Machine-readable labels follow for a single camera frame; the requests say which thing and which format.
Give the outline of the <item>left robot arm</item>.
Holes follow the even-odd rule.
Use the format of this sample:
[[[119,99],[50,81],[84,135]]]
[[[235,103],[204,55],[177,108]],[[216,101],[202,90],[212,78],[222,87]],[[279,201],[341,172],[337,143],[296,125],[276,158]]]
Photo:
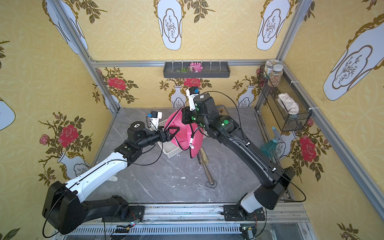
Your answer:
[[[127,130],[128,138],[105,160],[64,184],[57,181],[49,187],[42,212],[45,223],[66,235],[90,220],[131,217],[129,203],[120,196],[96,201],[86,199],[105,181],[134,164],[145,147],[169,142],[179,131],[179,127],[159,127],[151,131],[144,122],[132,123]]]

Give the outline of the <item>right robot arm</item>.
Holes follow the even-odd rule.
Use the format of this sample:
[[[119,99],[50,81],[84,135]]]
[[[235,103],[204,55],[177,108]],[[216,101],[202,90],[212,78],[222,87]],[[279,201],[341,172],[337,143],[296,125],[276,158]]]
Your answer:
[[[294,170],[275,164],[250,141],[239,123],[220,115],[210,94],[192,94],[188,98],[189,106],[182,109],[182,123],[196,124],[232,150],[259,179],[259,186],[240,200],[241,208],[249,214],[261,207],[273,210],[295,176]]]

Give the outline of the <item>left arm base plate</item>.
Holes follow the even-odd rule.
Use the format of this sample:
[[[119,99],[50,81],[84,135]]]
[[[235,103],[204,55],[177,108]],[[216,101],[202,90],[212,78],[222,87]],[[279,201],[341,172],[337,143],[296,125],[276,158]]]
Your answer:
[[[145,206],[133,205],[123,206],[121,210],[120,220],[122,222],[134,222],[138,220],[141,222],[144,218]]]

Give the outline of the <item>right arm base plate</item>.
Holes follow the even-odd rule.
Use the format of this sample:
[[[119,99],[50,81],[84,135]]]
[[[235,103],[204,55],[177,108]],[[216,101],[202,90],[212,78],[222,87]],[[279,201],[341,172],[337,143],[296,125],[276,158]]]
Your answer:
[[[252,213],[248,213],[240,205],[224,205],[221,215],[224,216],[224,219],[227,222],[266,220],[263,208],[256,209]]]

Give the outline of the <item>pink mesh laundry bag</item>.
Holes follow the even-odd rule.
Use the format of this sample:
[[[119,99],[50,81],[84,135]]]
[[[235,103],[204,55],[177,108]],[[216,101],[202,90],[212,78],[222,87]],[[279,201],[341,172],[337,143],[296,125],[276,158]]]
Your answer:
[[[168,127],[180,127],[180,131],[173,137],[171,142],[183,151],[189,151],[191,159],[196,157],[204,139],[204,135],[199,131],[197,124],[183,124],[182,110],[180,109],[169,116],[164,126],[165,130]]]

